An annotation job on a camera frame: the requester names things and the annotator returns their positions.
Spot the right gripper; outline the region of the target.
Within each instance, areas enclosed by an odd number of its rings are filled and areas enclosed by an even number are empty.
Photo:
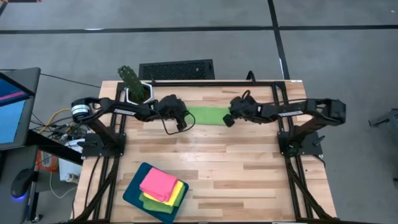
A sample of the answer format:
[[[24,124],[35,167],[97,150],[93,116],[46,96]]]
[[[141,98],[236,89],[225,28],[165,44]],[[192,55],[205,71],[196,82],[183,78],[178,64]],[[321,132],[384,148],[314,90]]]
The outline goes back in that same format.
[[[251,92],[246,90],[242,96],[237,96],[230,101],[229,113],[223,117],[223,121],[227,127],[232,127],[236,119],[261,124],[258,107],[259,104],[251,96]]]

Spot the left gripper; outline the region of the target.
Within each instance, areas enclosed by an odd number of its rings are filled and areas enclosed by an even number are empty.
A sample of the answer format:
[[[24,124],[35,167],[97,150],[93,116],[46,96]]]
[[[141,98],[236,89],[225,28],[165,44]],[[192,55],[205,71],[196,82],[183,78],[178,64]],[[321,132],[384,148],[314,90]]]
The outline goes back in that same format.
[[[187,127],[185,121],[185,117],[188,116],[187,107],[176,95],[169,95],[162,98],[156,106],[156,111],[162,121],[174,119],[177,122],[178,131],[184,131]]]

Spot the pink microfiber towel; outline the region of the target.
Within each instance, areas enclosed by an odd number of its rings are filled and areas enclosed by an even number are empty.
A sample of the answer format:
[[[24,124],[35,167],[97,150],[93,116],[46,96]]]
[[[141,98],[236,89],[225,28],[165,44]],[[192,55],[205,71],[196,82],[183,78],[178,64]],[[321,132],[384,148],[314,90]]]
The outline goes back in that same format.
[[[153,167],[140,183],[139,189],[158,201],[165,202],[169,201],[177,182],[176,177]]]

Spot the yellow microfiber towel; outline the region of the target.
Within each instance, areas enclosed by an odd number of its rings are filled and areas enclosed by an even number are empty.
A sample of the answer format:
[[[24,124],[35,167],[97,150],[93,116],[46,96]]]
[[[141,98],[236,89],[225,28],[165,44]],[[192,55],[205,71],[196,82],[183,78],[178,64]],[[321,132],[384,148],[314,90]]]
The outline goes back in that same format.
[[[151,196],[151,195],[149,195],[149,194],[147,194],[145,192],[141,193],[141,200],[142,201],[143,200],[149,200],[149,201],[152,201],[152,202],[158,202],[158,203],[170,206],[170,207],[171,206],[175,206],[177,204],[178,196],[184,192],[184,189],[183,189],[184,187],[185,187],[184,183],[181,182],[180,180],[178,180],[177,183],[175,184],[175,187],[174,187],[174,189],[173,189],[173,191],[171,193],[171,196],[170,196],[168,201],[161,202],[161,201],[157,200],[156,198],[154,198],[153,196]]]

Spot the blue plastic tray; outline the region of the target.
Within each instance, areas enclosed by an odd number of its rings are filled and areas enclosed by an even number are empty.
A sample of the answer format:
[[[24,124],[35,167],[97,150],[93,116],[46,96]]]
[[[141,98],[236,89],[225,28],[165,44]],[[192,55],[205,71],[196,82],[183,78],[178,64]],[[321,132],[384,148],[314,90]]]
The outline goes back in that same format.
[[[140,196],[141,192],[143,192],[143,191],[141,191],[139,189],[139,185],[143,181],[144,177],[147,175],[149,170],[151,168],[153,168],[153,167],[154,166],[152,166],[152,165],[150,165],[150,164],[148,164],[146,162],[143,162],[139,166],[136,174],[134,175],[134,177],[132,178],[132,180],[131,180],[130,184],[128,185],[127,189],[123,193],[123,199],[124,199],[124,201],[126,201],[126,202],[130,203],[131,205],[137,207],[138,209],[142,210],[143,212],[146,212],[150,216],[158,219],[163,224],[172,224],[174,222],[174,220],[175,220],[175,217],[177,216],[177,212],[178,212],[182,202],[181,202],[179,207],[172,206],[174,208],[174,210],[173,210],[173,212],[171,214],[168,214],[168,213],[153,212],[153,211],[150,211],[150,210],[146,210],[143,207],[143,203],[139,200],[139,196]],[[185,187],[186,187],[185,195],[183,197],[183,200],[184,200],[184,198],[185,198],[185,196],[186,196],[186,194],[187,194],[187,192],[189,190],[189,185],[186,182],[182,181],[182,180],[180,180],[180,181],[183,182],[185,184]]]

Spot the white hexagonal plant pot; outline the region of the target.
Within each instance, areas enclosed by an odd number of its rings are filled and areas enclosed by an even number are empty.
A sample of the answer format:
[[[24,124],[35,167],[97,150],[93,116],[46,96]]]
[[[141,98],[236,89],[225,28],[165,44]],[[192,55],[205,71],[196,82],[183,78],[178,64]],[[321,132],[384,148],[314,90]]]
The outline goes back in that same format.
[[[133,105],[148,103],[154,99],[152,85],[145,82],[137,82],[126,88],[126,101]]]

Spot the green cactus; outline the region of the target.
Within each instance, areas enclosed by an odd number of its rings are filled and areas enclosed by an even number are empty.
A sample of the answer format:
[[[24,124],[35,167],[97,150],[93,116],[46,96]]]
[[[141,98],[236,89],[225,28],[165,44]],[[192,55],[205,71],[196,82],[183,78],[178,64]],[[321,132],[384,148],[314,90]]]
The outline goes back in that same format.
[[[138,79],[134,70],[126,65],[122,65],[118,68],[118,74],[129,88],[128,98],[136,103],[142,103],[145,97],[145,90]]]

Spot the white paper box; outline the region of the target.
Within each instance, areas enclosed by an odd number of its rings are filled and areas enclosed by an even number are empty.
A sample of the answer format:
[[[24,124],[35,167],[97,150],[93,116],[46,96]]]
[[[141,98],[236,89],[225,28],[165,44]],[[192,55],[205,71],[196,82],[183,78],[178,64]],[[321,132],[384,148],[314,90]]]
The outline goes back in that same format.
[[[85,141],[84,139],[75,139],[66,142],[65,146],[73,149],[76,152],[82,153],[83,148],[78,145],[78,142],[84,142],[84,141]],[[82,169],[81,165],[74,164],[64,159],[59,159],[58,161],[59,161],[59,175],[61,181],[63,181],[63,176],[67,173],[74,173],[80,176]]]

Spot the white power strip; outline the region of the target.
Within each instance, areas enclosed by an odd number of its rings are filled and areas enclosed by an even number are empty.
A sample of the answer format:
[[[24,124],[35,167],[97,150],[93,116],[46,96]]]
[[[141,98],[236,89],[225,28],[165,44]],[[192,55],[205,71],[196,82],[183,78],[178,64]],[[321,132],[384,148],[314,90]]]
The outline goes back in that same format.
[[[63,181],[77,184],[80,176],[74,173],[67,173],[63,176]]]

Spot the black desk support bar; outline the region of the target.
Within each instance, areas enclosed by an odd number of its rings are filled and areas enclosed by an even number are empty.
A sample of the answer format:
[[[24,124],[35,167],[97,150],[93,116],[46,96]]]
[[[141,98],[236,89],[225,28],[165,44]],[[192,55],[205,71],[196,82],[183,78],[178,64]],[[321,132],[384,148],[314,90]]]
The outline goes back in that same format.
[[[37,146],[40,150],[55,155],[63,160],[82,165],[81,153],[57,143],[35,131],[29,130],[25,142],[26,146]]]

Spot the orange packet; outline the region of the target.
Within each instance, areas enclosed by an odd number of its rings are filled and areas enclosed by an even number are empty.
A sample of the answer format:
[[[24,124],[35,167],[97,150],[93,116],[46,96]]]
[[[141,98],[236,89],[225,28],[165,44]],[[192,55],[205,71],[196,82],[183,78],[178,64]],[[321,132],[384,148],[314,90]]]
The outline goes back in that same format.
[[[35,168],[37,170],[57,172],[58,167],[58,157],[53,154],[38,150],[35,162]]]

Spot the black floor stand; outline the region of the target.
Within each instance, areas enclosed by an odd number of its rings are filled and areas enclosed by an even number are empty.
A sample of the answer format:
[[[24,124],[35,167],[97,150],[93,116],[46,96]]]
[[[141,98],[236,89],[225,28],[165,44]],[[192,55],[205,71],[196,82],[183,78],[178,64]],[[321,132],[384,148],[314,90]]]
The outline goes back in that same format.
[[[398,129],[398,108],[392,108],[390,112],[380,115],[376,119],[368,121],[370,127],[378,127],[382,123],[390,123],[393,128]]]

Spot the black computer monitor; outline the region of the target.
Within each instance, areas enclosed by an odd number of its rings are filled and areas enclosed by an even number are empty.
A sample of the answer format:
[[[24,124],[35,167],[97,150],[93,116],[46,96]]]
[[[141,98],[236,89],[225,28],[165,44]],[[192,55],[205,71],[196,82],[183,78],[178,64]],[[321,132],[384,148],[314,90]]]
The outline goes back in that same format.
[[[25,145],[40,73],[39,67],[0,71],[0,151]]]

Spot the grey desk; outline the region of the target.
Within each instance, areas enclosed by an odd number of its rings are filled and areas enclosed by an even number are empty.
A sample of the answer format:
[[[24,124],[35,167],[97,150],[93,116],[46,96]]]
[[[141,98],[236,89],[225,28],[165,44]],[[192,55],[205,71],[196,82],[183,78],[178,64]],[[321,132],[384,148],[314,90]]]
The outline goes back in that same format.
[[[22,224],[26,220],[31,186],[29,185],[24,195],[18,198],[11,195],[11,187],[21,170],[33,168],[36,155],[35,146],[5,151],[4,166],[0,175],[0,224]]]

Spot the black computer mouse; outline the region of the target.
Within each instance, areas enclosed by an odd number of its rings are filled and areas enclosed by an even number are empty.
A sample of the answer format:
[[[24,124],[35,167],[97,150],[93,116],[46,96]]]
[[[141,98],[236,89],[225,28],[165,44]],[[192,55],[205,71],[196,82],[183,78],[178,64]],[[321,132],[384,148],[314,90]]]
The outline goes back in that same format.
[[[33,169],[22,169],[11,184],[11,196],[14,199],[22,198],[34,179]]]

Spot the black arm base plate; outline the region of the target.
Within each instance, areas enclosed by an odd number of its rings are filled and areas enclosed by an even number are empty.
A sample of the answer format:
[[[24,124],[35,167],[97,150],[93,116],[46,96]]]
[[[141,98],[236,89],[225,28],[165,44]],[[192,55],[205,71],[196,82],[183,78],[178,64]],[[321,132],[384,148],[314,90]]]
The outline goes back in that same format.
[[[83,157],[118,157],[124,154],[126,134],[116,134],[116,139],[106,139],[99,134],[89,133],[78,145],[83,148]]]
[[[314,132],[306,136],[300,144],[297,144],[293,143],[289,139],[288,132],[277,133],[280,153],[285,157],[295,157],[300,155],[322,155],[323,151],[320,143],[324,138],[324,136],[320,137],[317,132]]]

